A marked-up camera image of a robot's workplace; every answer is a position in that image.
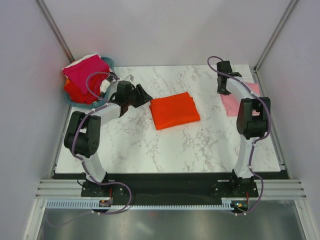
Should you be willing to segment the pink t shirt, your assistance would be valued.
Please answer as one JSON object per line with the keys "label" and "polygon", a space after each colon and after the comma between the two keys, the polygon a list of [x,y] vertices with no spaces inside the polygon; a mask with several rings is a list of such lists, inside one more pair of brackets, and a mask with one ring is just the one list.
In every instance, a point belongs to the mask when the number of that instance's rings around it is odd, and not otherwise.
{"label": "pink t shirt", "polygon": [[[246,85],[256,94],[260,95],[260,88],[257,83],[245,82]],[[220,95],[222,105],[224,107],[225,113],[228,117],[237,117],[240,108],[240,99],[237,99],[233,94]]]}

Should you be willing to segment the orange t shirt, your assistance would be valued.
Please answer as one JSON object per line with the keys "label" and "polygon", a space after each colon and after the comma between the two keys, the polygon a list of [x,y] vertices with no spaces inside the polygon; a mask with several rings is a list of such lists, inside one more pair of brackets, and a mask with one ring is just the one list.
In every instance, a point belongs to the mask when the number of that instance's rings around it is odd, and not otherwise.
{"label": "orange t shirt", "polygon": [[149,109],[156,130],[201,120],[195,102],[188,92],[153,99]]}

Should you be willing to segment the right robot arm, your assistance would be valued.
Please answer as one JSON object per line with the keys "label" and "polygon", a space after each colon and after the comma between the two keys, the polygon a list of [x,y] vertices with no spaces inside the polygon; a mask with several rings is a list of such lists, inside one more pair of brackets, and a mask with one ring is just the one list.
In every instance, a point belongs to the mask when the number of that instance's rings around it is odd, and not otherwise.
{"label": "right robot arm", "polygon": [[217,93],[233,95],[239,103],[236,129],[240,135],[240,149],[232,170],[229,186],[231,196],[258,196],[253,159],[257,143],[270,135],[271,101],[255,93],[244,81],[240,73],[232,70],[227,60],[217,63]]}

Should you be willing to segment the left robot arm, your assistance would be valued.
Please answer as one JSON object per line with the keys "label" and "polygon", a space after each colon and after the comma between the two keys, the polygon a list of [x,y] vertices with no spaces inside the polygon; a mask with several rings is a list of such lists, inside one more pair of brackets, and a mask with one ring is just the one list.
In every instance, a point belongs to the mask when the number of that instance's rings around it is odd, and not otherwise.
{"label": "left robot arm", "polygon": [[138,108],[152,99],[141,84],[133,85],[130,81],[121,80],[104,105],[88,113],[72,113],[64,137],[64,147],[83,167],[85,181],[82,184],[82,197],[107,197],[112,188],[98,155],[101,127],[122,117],[129,107]]}

